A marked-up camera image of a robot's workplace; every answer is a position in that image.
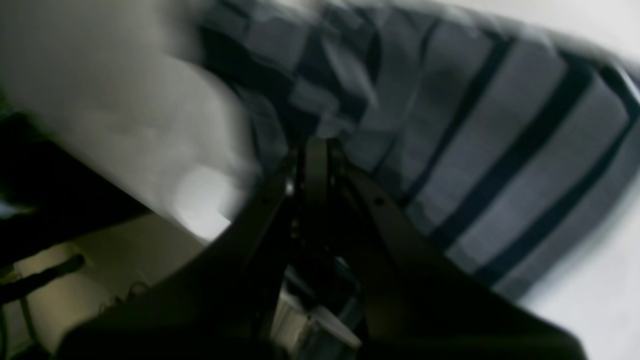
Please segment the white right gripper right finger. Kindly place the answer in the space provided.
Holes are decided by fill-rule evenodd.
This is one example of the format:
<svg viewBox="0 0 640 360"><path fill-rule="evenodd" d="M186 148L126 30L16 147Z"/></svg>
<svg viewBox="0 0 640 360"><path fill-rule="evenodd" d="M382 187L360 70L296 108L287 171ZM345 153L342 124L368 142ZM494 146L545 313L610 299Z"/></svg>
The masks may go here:
<svg viewBox="0 0 640 360"><path fill-rule="evenodd" d="M362 284L359 360L585 360L571 333L446 258L336 140L317 141L317 187L320 237Z"/></svg>

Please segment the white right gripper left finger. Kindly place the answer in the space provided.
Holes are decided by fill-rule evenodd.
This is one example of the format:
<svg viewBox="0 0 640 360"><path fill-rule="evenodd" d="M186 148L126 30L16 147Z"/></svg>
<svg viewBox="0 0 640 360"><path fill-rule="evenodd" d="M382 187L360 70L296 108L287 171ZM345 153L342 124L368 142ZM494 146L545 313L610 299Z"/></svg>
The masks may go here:
<svg viewBox="0 0 640 360"><path fill-rule="evenodd" d="M271 329L289 267L318 260L307 181L318 140L276 173L194 260L71 330L57 360L288 360Z"/></svg>

